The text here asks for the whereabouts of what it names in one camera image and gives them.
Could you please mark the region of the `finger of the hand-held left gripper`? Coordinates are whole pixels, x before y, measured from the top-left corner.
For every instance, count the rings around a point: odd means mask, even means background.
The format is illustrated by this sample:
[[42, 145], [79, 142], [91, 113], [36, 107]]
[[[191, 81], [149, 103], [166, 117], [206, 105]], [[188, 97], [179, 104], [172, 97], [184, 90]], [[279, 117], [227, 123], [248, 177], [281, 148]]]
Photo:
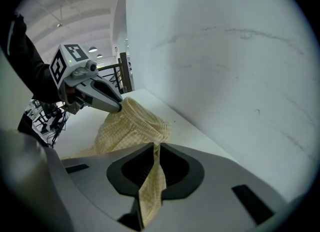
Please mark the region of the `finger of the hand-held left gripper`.
[[98, 76], [89, 79], [89, 95], [93, 101], [121, 102], [122, 96], [112, 83]]
[[117, 113], [121, 110], [121, 102], [92, 102], [93, 99], [89, 95], [90, 89], [89, 82], [82, 82], [75, 87], [76, 96], [79, 97], [85, 105], [109, 113]]

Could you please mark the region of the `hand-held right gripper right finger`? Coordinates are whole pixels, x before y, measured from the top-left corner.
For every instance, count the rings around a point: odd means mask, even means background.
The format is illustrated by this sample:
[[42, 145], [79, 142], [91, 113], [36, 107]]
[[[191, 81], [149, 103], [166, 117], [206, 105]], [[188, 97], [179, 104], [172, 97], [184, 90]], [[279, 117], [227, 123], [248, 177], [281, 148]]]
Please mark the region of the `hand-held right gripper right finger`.
[[285, 199], [269, 184], [237, 162], [179, 145], [172, 145], [197, 159], [204, 167], [201, 185], [187, 198], [165, 200], [149, 224], [150, 231], [248, 231], [254, 220], [232, 188], [246, 185], [272, 212], [286, 206]]

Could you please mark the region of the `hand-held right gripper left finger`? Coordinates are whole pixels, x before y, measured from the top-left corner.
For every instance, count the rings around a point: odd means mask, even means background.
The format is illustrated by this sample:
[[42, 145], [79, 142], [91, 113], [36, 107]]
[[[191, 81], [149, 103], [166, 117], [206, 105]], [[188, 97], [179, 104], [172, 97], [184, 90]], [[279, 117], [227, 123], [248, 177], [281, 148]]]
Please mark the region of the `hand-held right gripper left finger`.
[[153, 149], [152, 144], [143, 144], [62, 163], [94, 207], [116, 223], [141, 231], [139, 190], [154, 164]]

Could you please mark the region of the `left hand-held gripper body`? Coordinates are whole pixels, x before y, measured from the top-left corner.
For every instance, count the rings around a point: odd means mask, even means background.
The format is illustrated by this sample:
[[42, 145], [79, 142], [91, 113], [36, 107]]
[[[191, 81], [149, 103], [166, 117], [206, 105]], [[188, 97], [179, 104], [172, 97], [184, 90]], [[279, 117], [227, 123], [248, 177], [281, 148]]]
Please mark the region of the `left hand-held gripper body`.
[[97, 76], [96, 63], [78, 44], [61, 44], [49, 65], [49, 70], [57, 87], [58, 96], [64, 102], [62, 108], [76, 114], [85, 106], [85, 101], [81, 98], [82, 93], [69, 97], [67, 89], [75, 89], [87, 79]]

